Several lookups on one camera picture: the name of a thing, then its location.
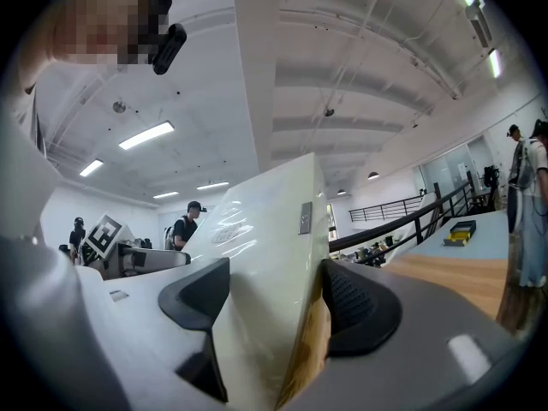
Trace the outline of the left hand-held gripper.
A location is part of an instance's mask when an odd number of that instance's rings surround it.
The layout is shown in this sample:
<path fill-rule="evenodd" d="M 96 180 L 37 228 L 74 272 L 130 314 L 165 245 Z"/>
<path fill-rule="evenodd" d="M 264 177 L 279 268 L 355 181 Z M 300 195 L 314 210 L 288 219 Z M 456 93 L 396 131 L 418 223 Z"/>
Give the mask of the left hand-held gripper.
<path fill-rule="evenodd" d="M 98 271 L 103 280 L 165 271 L 191 263 L 190 255 L 182 251 L 141 248 L 141 239 L 108 213 L 90 228 L 84 246 L 91 253 L 83 265 Z"/>

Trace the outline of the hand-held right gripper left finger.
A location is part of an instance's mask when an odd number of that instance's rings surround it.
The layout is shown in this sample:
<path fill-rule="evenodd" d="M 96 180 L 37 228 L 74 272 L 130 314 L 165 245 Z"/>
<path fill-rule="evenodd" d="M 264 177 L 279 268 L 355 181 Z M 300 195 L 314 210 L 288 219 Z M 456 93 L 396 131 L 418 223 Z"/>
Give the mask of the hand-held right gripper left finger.
<path fill-rule="evenodd" d="M 229 401 L 212 329 L 229 261 L 105 281 L 77 270 L 93 333 L 133 410 L 223 410 Z"/>

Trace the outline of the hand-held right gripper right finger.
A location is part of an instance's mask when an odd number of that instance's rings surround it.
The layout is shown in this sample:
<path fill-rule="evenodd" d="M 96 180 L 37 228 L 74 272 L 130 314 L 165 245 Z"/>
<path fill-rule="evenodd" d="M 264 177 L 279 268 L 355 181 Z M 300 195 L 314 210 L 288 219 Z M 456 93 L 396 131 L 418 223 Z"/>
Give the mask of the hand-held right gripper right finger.
<path fill-rule="evenodd" d="M 326 259 L 325 366 L 289 410 L 472 410 L 497 392 L 524 346 L 444 286 Z"/>

